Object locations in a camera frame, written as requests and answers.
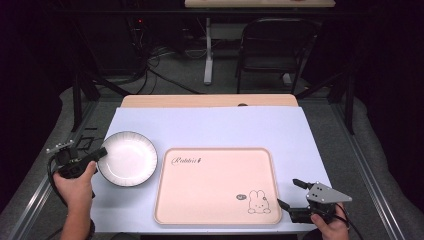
desk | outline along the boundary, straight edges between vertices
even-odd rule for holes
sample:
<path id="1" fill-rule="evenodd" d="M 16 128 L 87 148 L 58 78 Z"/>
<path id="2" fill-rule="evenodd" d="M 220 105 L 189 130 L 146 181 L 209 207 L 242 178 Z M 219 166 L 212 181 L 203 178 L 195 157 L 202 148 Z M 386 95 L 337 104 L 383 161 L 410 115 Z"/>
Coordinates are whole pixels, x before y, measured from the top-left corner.
<path id="1" fill-rule="evenodd" d="M 334 7 L 333 0 L 186 0 L 187 8 L 327 8 Z M 204 84 L 212 84 L 212 35 L 211 21 L 206 18 L 206 66 Z"/>
<path id="2" fill-rule="evenodd" d="M 249 106 L 234 107 L 240 103 Z M 265 113 L 274 108 L 278 108 L 278 118 L 268 118 Z M 96 232 L 284 234 L 314 228 L 311 224 L 292 223 L 285 211 L 275 225 L 160 225 L 153 217 L 162 157 L 167 149 L 182 146 L 263 146 L 274 159 L 280 198 L 293 207 L 306 207 L 306 191 L 294 186 L 292 179 L 326 185 L 330 182 L 306 117 L 294 96 L 127 96 L 117 109 L 106 137 L 125 130 L 142 133 L 152 141 L 158 153 L 158 168 L 145 183 L 131 188 L 115 186 L 101 174 L 93 177 L 96 198 L 91 216 Z"/>

gray floor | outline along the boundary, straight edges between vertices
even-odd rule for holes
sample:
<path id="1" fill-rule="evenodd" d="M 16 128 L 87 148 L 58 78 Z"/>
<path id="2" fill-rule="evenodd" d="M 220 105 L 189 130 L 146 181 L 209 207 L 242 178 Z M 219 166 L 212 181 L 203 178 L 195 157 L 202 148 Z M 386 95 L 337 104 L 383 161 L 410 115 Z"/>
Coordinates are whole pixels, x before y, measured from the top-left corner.
<path id="1" fill-rule="evenodd" d="M 163 76 L 176 80 L 185 86 L 202 93 L 223 94 L 235 93 L 234 78 L 236 55 L 233 50 L 217 49 L 214 55 L 213 83 L 203 84 L 204 57 L 193 58 L 176 54 L 164 54 L 160 60 L 150 62 L 156 66 Z M 242 93 L 282 93 L 283 84 L 278 76 L 267 76 L 265 81 L 258 84 L 250 75 L 243 84 Z M 144 79 L 122 85 L 123 88 L 135 93 L 139 90 Z M 297 91 L 305 87 L 300 82 Z M 98 147 L 108 129 L 114 110 L 122 99 L 109 89 L 99 87 L 102 99 L 98 103 L 84 104 L 86 111 L 84 129 L 76 134 L 70 134 L 72 115 L 71 89 L 62 95 L 63 109 L 55 129 L 52 131 L 45 147 L 40 149 L 40 155 L 28 173 L 21 187 L 0 216 L 0 239 L 46 239 L 59 229 L 66 217 L 66 209 L 52 193 L 46 201 L 35 201 L 42 205 L 39 212 L 35 209 L 34 193 L 42 192 L 39 186 L 45 180 L 45 166 L 48 156 L 44 149 L 69 138 L 81 135 L 94 137 L 96 140 L 91 147 Z M 387 171 L 387 164 L 380 143 L 374 135 L 366 116 L 366 108 L 360 101 L 355 101 L 354 130 L 351 136 L 344 128 L 341 119 L 343 105 L 329 105 L 323 96 L 327 89 L 321 90 L 308 99 L 299 101 L 309 121 L 323 163 L 335 189 L 353 197 L 354 201 L 347 204 L 351 220 L 358 227 L 364 239 L 422 239 L 424 236 L 424 216 L 403 196 L 397 183 Z M 190 94 L 180 87 L 148 74 L 145 88 L 140 94 Z M 377 184 L 369 186 L 370 179 Z M 110 239 L 112 234 L 96 234 L 95 239 Z M 351 231 L 351 239 L 359 239 Z"/>

pink placemat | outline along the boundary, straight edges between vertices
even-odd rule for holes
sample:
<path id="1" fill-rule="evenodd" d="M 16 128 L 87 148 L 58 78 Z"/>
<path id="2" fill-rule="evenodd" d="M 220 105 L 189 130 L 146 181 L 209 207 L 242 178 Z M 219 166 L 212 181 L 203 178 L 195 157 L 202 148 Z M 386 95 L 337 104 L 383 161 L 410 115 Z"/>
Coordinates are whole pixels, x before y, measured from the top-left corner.
<path id="1" fill-rule="evenodd" d="M 264 148 L 173 148 L 155 207 L 160 224 L 276 224 L 281 220 Z"/>

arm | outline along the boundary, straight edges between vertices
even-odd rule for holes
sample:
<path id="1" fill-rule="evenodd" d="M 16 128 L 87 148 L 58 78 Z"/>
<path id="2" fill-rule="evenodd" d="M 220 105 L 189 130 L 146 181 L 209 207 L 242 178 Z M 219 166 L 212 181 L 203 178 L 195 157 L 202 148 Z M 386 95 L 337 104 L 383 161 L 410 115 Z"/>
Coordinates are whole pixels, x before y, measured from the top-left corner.
<path id="1" fill-rule="evenodd" d="M 346 220 L 343 210 L 337 206 L 336 215 Z M 349 240 L 349 229 L 339 219 L 334 219 L 334 221 L 327 225 L 318 214 L 313 214 L 311 220 L 321 231 L 323 240 Z"/>
<path id="2" fill-rule="evenodd" d="M 96 163 L 90 162 L 79 178 L 65 179 L 57 172 L 53 175 L 56 186 L 68 205 L 62 240 L 86 239 L 88 236 L 92 203 L 91 177 L 95 171 Z"/>

white bowl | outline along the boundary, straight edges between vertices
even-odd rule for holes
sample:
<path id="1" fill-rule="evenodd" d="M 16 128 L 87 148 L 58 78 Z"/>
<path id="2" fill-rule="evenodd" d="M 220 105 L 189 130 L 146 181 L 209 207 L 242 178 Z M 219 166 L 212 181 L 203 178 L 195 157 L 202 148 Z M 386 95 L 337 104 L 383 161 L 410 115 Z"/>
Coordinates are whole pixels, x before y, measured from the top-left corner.
<path id="1" fill-rule="evenodd" d="M 107 155 L 97 166 L 110 182 L 123 187 L 139 185 L 149 179 L 157 165 L 153 144 L 135 132 L 119 132 L 108 137 L 102 147 Z"/>

